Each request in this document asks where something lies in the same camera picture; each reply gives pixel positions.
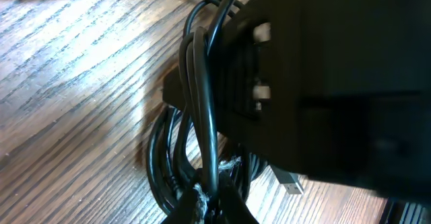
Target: connector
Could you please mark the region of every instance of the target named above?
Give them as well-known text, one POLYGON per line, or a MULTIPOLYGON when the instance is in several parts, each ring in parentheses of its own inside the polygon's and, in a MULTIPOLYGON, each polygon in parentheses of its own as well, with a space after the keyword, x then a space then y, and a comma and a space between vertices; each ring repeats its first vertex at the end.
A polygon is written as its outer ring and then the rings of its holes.
POLYGON ((304 194, 304 188, 298 179, 298 174, 290 173, 271 165, 271 169, 280 184, 283 184, 288 194, 304 194))

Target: wire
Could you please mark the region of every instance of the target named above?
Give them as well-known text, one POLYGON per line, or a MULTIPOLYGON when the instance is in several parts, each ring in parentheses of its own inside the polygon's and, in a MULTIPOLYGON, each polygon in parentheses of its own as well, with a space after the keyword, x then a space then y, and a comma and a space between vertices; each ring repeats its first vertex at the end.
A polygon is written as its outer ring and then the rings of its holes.
POLYGON ((242 199, 247 200, 251 182, 266 168, 267 163, 248 152, 243 145, 228 140, 218 157, 218 138, 214 114, 213 92, 209 74, 209 53, 217 52, 220 30, 226 16, 235 16, 230 7, 241 9, 237 0, 203 0, 187 17, 183 41, 179 49, 179 71, 186 102, 180 112, 167 106, 153 125, 147 147, 148 180, 159 207, 167 214, 174 209, 181 194, 195 175, 187 159, 186 144, 189 132, 195 128, 202 156, 202 187, 214 198, 218 193, 218 161, 241 157, 241 162, 230 173, 242 199), (209 31, 198 27, 191 32, 193 20, 208 4, 219 6, 209 31), (180 122, 173 157, 170 149, 172 132, 180 122))

